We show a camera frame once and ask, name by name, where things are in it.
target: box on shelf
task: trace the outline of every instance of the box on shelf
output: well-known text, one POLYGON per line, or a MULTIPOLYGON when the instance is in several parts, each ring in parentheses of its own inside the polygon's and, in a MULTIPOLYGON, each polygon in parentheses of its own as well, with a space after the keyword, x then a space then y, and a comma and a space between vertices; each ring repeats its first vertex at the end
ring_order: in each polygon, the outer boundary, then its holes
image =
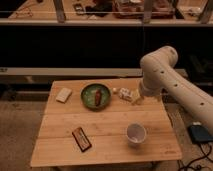
MULTIPOLYGON (((140 18, 145 0, 114 0, 115 15, 119 18, 140 18)), ((172 18, 175 9, 167 0, 154 0, 152 18, 172 18)))

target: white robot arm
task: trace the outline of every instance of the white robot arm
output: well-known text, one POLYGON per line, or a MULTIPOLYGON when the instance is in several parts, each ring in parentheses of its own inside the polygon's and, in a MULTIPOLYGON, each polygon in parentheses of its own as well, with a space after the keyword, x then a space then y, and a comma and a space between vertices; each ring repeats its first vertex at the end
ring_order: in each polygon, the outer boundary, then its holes
POLYGON ((155 96, 164 88, 213 135, 213 97, 173 69, 177 60, 178 54, 171 46, 164 46, 143 56, 140 61, 143 71, 140 94, 155 96))

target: floor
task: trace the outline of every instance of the floor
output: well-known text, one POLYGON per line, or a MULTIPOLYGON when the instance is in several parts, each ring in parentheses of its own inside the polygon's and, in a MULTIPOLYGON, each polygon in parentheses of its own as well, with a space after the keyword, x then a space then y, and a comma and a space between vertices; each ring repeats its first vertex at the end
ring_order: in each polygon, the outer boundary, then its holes
MULTIPOLYGON (((48 90, 2 91, 0 98, 0 171, 54 171, 57 168, 30 168, 30 159, 35 144, 36 136, 41 124, 43 111, 48 99, 48 90)), ((187 164, 192 159, 202 156, 197 145, 193 145, 186 131, 186 127, 195 121, 187 112, 170 96, 163 96, 164 104, 171 124, 178 138, 183 159, 187 164)), ((213 164, 207 159, 200 160, 200 164, 208 167, 204 171, 213 170, 213 164)), ((178 170, 177 161, 159 163, 157 171, 178 170)), ((146 171, 142 164, 108 165, 60 168, 64 171, 146 171)))

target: cup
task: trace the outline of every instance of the cup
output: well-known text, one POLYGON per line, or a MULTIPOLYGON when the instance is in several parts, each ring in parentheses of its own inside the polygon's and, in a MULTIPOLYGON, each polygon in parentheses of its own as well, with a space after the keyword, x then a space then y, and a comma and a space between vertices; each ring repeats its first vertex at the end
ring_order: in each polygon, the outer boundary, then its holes
POLYGON ((131 147, 139 147, 146 139, 146 129, 141 124, 132 123, 127 127, 126 135, 131 147))

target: wire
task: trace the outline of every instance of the wire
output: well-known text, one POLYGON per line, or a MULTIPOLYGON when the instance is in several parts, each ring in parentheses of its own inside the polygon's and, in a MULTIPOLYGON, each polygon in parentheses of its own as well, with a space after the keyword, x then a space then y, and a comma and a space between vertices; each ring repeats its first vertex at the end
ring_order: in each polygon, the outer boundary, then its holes
MULTIPOLYGON (((199 147, 200 147, 200 150, 202 151, 202 153, 203 153, 204 155, 206 155, 206 153, 204 152, 204 150, 203 150, 203 148, 202 148, 202 145, 200 145, 199 147)), ((206 158, 207 158, 211 163, 213 163, 213 159, 211 159, 209 156, 206 156, 206 158)))
POLYGON ((209 158, 208 156, 211 154, 211 152, 212 152, 212 146, 209 144, 209 151, 208 151, 208 153, 205 153, 204 151, 203 151, 203 149, 201 150, 202 152, 203 152, 203 156, 202 157, 199 157, 199 158, 197 158, 197 159, 194 159, 194 160, 192 160, 192 161, 190 161, 186 166, 183 164, 183 162, 182 162, 182 167, 180 167, 179 169, 178 169, 178 171, 188 171, 188 169, 191 169, 191 170, 195 170, 195 171, 200 171, 200 170, 202 170, 202 169, 205 169, 205 168, 207 168, 207 169, 210 169, 210 170, 212 170, 211 168, 209 168, 209 167, 203 167, 203 166, 201 166, 201 165, 197 165, 196 167, 192 167, 191 165, 192 165, 192 163, 194 163, 194 162, 196 162, 196 161, 198 161, 198 160, 202 160, 202 159, 205 159, 205 158, 209 158))

